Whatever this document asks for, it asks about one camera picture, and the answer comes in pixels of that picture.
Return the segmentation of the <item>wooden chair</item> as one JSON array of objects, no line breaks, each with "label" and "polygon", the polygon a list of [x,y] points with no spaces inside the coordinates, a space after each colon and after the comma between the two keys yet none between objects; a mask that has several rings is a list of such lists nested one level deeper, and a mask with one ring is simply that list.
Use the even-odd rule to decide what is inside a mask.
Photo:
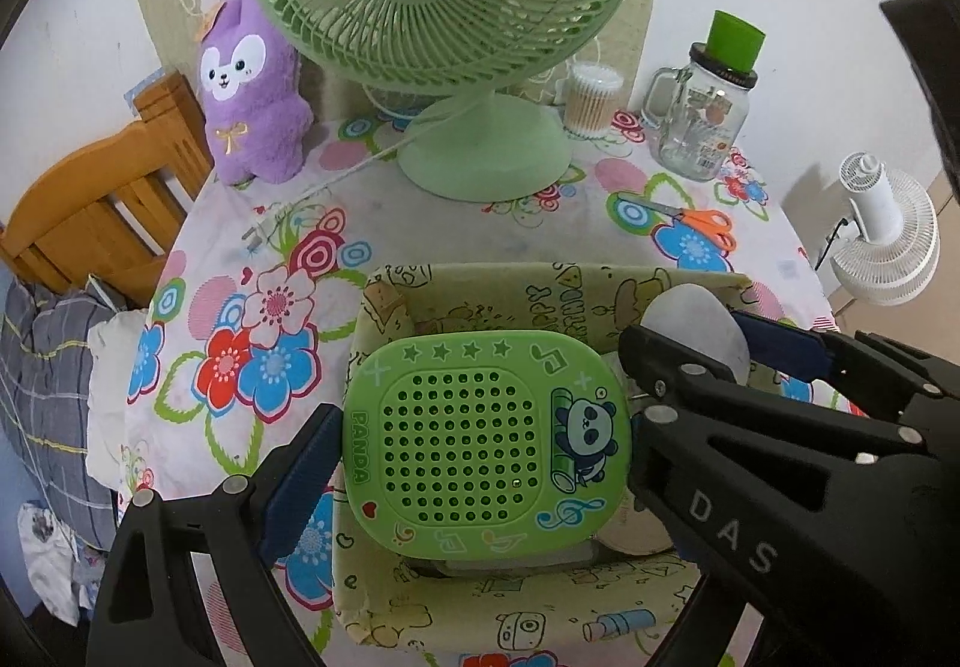
[{"label": "wooden chair", "polygon": [[98,277],[143,308],[187,211],[213,170],[203,115],[174,71],[135,97],[139,118],[55,163],[23,194],[2,227],[2,259],[16,277],[53,293]]}]

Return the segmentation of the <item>white floor fan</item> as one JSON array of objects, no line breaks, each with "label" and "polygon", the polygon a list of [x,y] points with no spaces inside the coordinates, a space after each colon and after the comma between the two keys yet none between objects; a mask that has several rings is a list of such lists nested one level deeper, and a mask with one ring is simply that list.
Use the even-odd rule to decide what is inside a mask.
[{"label": "white floor fan", "polygon": [[823,254],[839,286],[876,307],[912,302],[939,266],[939,220],[928,190],[871,152],[844,158],[838,179],[848,215],[838,245]]}]

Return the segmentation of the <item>orange handled scissors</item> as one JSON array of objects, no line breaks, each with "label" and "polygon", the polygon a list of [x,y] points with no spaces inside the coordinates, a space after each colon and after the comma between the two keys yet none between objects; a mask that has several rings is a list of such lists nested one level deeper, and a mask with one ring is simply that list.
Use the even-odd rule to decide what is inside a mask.
[{"label": "orange handled scissors", "polygon": [[726,212],[716,211],[716,209],[675,208],[662,202],[649,201],[636,194],[626,194],[625,191],[617,194],[617,197],[620,201],[635,202],[640,208],[656,212],[662,217],[672,218],[674,222],[680,222],[689,229],[697,230],[722,251],[732,253],[737,249],[737,240],[732,235],[734,224]]}]

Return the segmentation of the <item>purple plush toy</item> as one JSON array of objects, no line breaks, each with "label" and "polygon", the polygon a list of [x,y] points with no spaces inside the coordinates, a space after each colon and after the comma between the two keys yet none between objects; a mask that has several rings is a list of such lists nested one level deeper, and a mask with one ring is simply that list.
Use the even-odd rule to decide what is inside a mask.
[{"label": "purple plush toy", "polygon": [[199,43],[197,80],[205,137],[221,183],[283,185],[301,172],[313,127],[299,93],[301,56],[259,0],[224,0]]}]

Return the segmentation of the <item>floral tablecloth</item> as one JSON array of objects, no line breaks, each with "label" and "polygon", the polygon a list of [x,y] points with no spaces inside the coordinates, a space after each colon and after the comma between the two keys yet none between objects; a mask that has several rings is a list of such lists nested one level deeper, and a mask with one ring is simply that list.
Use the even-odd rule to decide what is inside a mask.
[{"label": "floral tablecloth", "polygon": [[[347,119],[320,130],[286,185],[210,179],[167,258],[127,386],[128,490],[197,497],[256,470],[319,404],[347,387],[361,293],[386,266],[576,263],[735,272],[744,308],[831,328],[827,295],[788,217],[740,152],[697,183],[652,160],[640,121],[619,113],[579,142],[562,178],[530,196],[455,202],[398,169],[400,124]],[[697,230],[620,201],[636,194],[732,218],[728,253]],[[283,600],[331,665],[640,665],[667,625],[538,653],[430,654],[361,646],[335,607],[334,487],[275,563]]]}]

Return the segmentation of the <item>green panda speaker case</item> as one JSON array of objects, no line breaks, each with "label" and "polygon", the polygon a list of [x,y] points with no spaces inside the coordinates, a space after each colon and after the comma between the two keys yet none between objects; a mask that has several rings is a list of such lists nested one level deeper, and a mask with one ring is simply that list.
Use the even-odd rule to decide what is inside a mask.
[{"label": "green panda speaker case", "polygon": [[619,508],[630,444],[617,374],[558,332],[389,342],[343,403],[353,516],[414,560],[521,560],[587,542]]}]

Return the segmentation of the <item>grey plaid bedding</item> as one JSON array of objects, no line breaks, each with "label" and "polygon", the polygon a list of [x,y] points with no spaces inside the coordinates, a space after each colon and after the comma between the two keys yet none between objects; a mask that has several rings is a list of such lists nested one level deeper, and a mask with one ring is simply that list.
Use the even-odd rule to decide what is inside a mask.
[{"label": "grey plaid bedding", "polygon": [[75,537],[101,552],[116,536],[109,488],[86,472],[88,332],[127,308],[103,282],[55,293],[2,277],[2,430],[41,497]]}]

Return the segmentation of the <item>white round earbud case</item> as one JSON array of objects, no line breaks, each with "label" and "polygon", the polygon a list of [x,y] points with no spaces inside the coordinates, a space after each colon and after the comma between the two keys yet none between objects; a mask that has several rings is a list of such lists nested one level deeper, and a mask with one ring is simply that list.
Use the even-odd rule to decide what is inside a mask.
[{"label": "white round earbud case", "polygon": [[726,365],[737,384],[750,374],[747,339],[732,314],[713,293],[697,284],[680,284],[652,300],[641,326]]}]

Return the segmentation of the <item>glass jar with green lid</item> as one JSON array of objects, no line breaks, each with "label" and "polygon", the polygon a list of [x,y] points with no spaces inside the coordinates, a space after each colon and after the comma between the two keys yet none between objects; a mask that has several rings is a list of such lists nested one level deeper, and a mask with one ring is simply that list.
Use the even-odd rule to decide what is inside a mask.
[{"label": "glass jar with green lid", "polygon": [[719,175],[750,112],[765,38],[747,20],[716,11],[708,38],[690,45],[685,66],[654,74],[641,119],[663,167],[700,183]]}]

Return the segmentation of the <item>cotton swab container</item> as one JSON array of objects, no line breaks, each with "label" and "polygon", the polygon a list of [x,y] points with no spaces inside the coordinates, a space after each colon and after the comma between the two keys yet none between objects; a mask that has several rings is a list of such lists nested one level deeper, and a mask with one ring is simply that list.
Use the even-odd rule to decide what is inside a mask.
[{"label": "cotton swab container", "polygon": [[575,62],[565,84],[565,130],[578,137],[601,137],[612,124],[625,80],[598,62]]}]

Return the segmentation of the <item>round beige compact mirror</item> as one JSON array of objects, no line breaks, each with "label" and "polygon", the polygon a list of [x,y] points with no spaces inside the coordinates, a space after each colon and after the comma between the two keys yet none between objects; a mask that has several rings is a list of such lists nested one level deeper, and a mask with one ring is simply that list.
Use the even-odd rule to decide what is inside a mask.
[{"label": "round beige compact mirror", "polygon": [[630,490],[625,491],[619,508],[594,539],[628,557],[649,557],[674,547],[665,525]]}]

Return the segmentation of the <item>yellow cartoon fabric storage box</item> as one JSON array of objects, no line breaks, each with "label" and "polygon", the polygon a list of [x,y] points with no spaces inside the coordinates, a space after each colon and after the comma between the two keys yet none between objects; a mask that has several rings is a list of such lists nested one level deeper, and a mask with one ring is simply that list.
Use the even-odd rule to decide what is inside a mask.
[{"label": "yellow cartoon fabric storage box", "polygon": [[[361,293],[348,363],[417,335],[547,331],[589,345],[610,366],[620,334],[654,298],[680,284],[709,290],[731,310],[752,284],[735,272],[596,264],[386,266]],[[361,646],[430,654],[538,653],[604,641],[677,618],[697,570],[672,550],[641,558],[599,555],[586,568],[493,578],[425,578],[371,539],[334,479],[335,607]]]}]

